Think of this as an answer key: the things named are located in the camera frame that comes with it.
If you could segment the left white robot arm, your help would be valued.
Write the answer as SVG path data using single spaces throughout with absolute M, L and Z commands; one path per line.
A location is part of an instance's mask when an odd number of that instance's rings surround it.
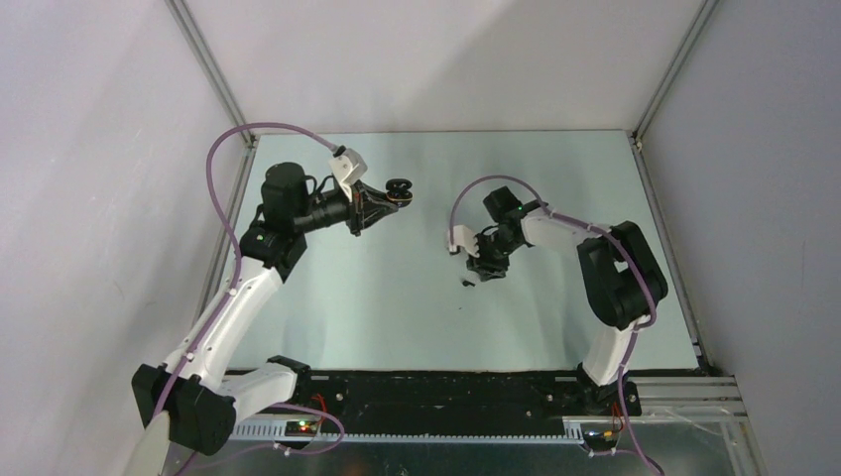
M 308 189 L 313 178 L 297 163 L 267 170 L 255 217 L 234 243 L 231 276 L 176 350 L 156 367 L 141 365 L 132 378 L 144 442 L 161 452 L 176 443 L 212 455 L 237 423 L 264 409 L 280 404 L 296 414 L 309 408 L 307 365 L 277 356 L 226 378 L 233 353 L 306 251 L 306 234 L 344 223 L 358 236 L 413 200 L 410 180 L 371 187 L 361 179 L 366 165 L 349 154 L 329 165 L 330 190 Z

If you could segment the black earbud charging case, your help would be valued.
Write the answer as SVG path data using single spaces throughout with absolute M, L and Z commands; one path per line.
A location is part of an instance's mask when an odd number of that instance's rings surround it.
M 409 206 L 414 195 L 412 192 L 413 183 L 407 178 L 391 178 L 386 184 L 386 198 L 395 203 L 399 208 Z

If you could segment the controller board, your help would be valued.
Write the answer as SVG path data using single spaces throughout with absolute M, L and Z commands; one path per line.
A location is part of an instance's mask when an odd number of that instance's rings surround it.
M 582 446 L 587 451 L 611 452 L 617 446 L 618 433 L 613 430 L 586 431 L 583 433 Z
M 317 421 L 290 420 L 284 428 L 284 437 L 315 437 L 319 432 Z

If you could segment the left controller board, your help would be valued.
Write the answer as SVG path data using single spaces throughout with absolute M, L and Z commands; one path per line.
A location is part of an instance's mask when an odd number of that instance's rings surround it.
M 317 421 L 290 420 L 284 428 L 284 437 L 315 437 L 319 432 Z

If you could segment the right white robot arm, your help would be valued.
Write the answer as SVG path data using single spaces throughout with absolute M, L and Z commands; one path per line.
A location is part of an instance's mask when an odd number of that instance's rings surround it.
M 640 330 L 657 319 L 657 306 L 668 294 L 668 283 L 641 228 L 632 221 L 613 226 L 562 215 L 535 198 L 523 203 L 506 186 L 483 200 L 492 223 L 474 232 L 451 223 L 450 254 L 463 252 L 466 268 L 480 281 L 507 275 L 511 255 L 522 247 L 577 257 L 587 302 L 601 323 L 581 368 L 588 380 L 576 389 L 580 407 L 601 415 L 617 400 L 612 383 L 630 359 Z

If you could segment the aluminium frame post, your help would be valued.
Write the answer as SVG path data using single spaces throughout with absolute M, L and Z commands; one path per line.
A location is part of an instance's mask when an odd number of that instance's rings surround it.
M 202 70 L 217 101 L 224 110 L 226 117 L 234 126 L 245 125 L 245 115 L 235 98 L 233 90 L 209 42 L 201 31 L 188 2 L 184 0 L 166 0 L 165 4 L 169 8 L 176 25 L 179 27 L 186 44 Z
M 719 4 L 719 0 L 703 0 L 700 3 L 632 131 L 635 142 L 644 140 Z

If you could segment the right aluminium frame post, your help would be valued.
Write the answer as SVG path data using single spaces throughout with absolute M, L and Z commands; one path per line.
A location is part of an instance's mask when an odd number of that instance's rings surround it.
M 635 142 L 644 140 L 719 4 L 719 0 L 703 0 L 700 3 L 632 131 Z

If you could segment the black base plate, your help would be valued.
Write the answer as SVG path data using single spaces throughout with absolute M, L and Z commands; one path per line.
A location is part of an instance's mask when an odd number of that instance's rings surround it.
M 580 370 L 313 371 L 291 402 L 353 433 L 560 434 L 572 417 L 638 417 L 635 383 L 596 387 Z

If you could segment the right controller board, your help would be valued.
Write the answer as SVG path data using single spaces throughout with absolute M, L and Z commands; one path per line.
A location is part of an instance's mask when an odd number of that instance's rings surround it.
M 617 446 L 618 433 L 613 430 L 586 431 L 583 433 L 582 446 L 587 451 L 611 452 Z

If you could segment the left aluminium frame post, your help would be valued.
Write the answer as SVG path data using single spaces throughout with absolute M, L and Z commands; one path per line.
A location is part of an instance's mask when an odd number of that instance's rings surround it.
M 233 90 L 209 42 L 201 31 L 188 2 L 184 0 L 166 0 L 165 4 L 169 8 L 176 25 L 179 27 L 186 44 L 202 70 L 217 101 L 224 110 L 226 117 L 234 126 L 245 125 L 245 115 L 235 98 Z

